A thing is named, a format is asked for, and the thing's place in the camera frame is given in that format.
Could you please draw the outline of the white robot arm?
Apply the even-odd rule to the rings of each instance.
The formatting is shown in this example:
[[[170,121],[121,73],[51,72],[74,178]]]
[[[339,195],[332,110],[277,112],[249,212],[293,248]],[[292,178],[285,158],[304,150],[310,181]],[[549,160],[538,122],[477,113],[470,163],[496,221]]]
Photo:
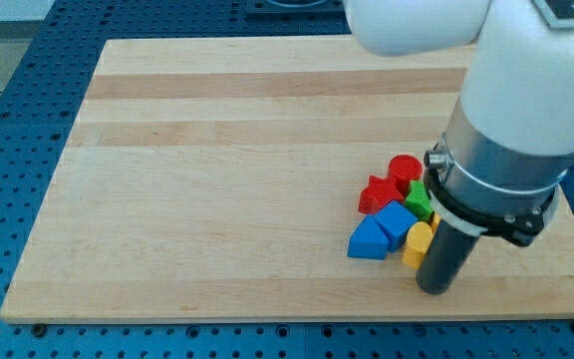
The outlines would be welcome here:
[[[521,246],[554,213],[574,162],[574,28],[535,1],[348,1],[356,40],[381,56],[474,44],[449,123],[425,156],[439,244]]]

